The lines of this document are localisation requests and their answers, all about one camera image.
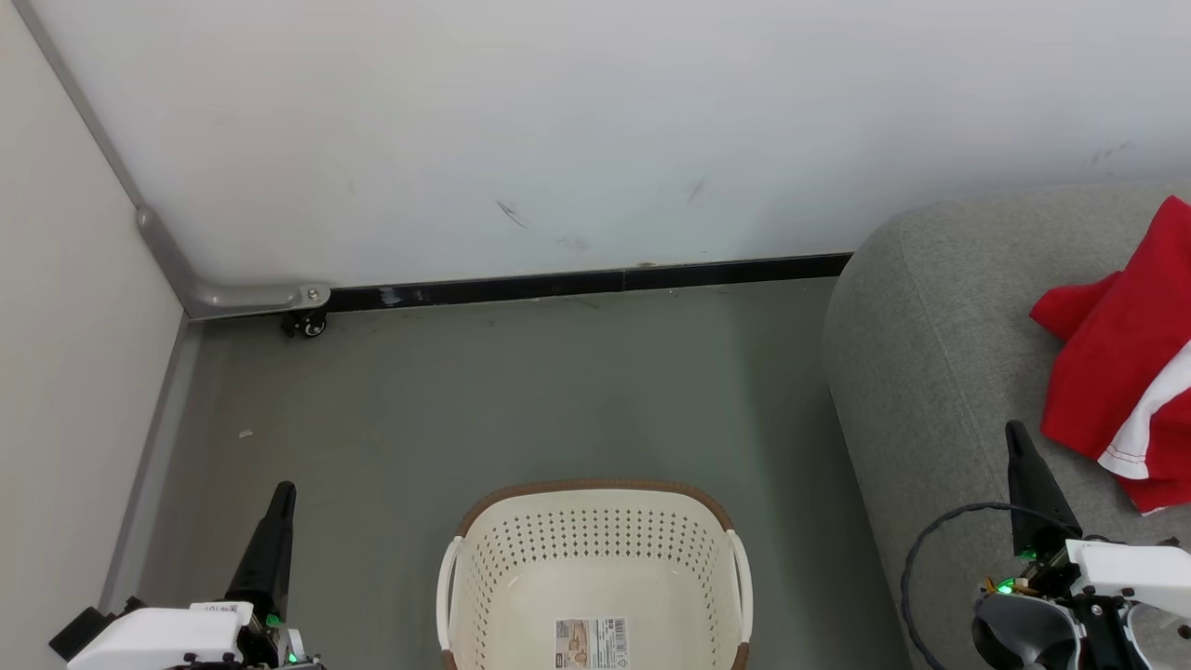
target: basket handle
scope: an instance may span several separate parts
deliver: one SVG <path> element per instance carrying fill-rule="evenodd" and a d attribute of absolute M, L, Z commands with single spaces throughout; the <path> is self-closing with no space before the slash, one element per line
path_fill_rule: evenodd
<path fill-rule="evenodd" d="M 456 537 L 449 545 L 447 545 L 447 553 L 443 555 L 443 564 L 438 569 L 438 594 L 435 599 L 435 618 L 438 622 L 438 645 L 447 651 L 450 649 L 450 639 L 448 632 L 450 631 L 450 593 L 451 593 L 451 570 L 455 569 L 455 557 L 459 556 L 459 546 L 463 543 L 463 538 Z"/>
<path fill-rule="evenodd" d="M 753 572 L 748 566 L 748 555 L 744 553 L 744 543 L 741 541 L 736 531 L 729 531 L 728 538 L 732 541 L 732 555 L 736 557 L 736 572 L 740 575 L 741 589 L 741 641 L 747 643 L 753 637 Z"/>

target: white wall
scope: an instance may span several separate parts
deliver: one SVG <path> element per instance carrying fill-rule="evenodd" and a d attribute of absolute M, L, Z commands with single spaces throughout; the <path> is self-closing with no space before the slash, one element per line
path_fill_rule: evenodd
<path fill-rule="evenodd" d="M 99 602 L 181 320 L 132 203 L 0 2 L 0 657 Z"/>
<path fill-rule="evenodd" d="M 1191 167 L 1181 0 L 35 5 L 227 281 L 838 251 L 941 196 Z"/>

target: gray upholstery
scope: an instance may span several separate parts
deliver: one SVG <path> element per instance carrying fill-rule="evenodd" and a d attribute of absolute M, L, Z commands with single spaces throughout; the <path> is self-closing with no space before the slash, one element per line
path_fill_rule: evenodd
<path fill-rule="evenodd" d="M 894 600 L 927 524 L 965 503 L 1008 500 L 1010 419 L 1029 427 L 1085 533 L 1191 543 L 1191 506 L 1142 518 L 1099 467 L 1042 438 L 1061 344 L 1029 318 L 1047 288 L 1122 268 L 1172 193 L 1191 196 L 1191 183 L 944 201 L 886 223 L 848 263 L 828 311 L 824 363 Z M 1008 515 L 997 512 L 966 515 L 924 546 L 915 618 L 949 670 L 986 668 L 972 650 L 971 606 L 983 577 L 1019 571 L 1011 553 Z M 1160 624 L 1147 644 L 1187 644 L 1168 619 Z"/>

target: laundry basket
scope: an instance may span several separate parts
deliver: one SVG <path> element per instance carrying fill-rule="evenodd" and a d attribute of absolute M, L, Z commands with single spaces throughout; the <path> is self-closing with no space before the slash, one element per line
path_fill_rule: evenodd
<path fill-rule="evenodd" d="M 693 487 L 529 484 L 463 519 L 437 619 L 448 670 L 742 670 L 753 581 L 728 514 Z"/>

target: barcode label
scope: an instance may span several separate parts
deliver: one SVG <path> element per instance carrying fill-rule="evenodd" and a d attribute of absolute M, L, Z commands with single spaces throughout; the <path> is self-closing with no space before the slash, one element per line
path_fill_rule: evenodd
<path fill-rule="evenodd" d="M 555 621 L 554 668 L 632 670 L 628 621 L 623 616 Z"/>

